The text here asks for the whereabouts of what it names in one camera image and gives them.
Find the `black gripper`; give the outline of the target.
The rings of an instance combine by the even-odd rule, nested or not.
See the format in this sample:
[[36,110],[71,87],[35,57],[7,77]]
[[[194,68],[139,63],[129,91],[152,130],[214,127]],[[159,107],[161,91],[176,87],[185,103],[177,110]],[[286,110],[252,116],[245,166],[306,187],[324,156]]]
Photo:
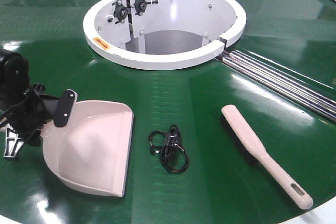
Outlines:
[[43,84],[34,84],[19,96],[4,93],[5,150],[3,157],[8,161],[18,161],[24,142],[40,147],[40,133],[44,124],[52,119],[56,127],[64,127],[70,120],[77,101],[74,90],[65,90],[60,99],[44,94]]

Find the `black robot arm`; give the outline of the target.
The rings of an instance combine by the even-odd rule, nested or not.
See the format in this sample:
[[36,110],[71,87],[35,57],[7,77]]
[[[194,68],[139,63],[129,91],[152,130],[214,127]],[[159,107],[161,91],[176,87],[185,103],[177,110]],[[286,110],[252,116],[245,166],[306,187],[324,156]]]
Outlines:
[[29,63],[19,53],[1,49],[1,127],[9,124],[30,146],[39,147],[40,130],[50,121],[68,123],[77,94],[65,90],[61,97],[44,94],[43,84],[30,84]]

